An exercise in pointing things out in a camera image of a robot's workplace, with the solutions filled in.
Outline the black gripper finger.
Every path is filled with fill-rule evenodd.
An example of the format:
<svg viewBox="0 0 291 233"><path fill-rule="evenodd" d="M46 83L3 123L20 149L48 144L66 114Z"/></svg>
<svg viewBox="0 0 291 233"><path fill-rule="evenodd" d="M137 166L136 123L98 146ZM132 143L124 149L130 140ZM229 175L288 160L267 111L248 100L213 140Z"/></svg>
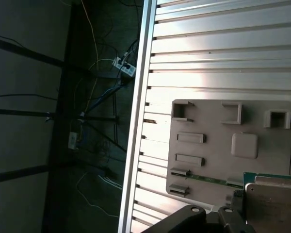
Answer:
<svg viewBox="0 0 291 233"><path fill-rule="evenodd" d="M149 233L254 233L244 218L244 191L234 191L231 205L206 213L200 206L187 205L149 227Z"/></svg>

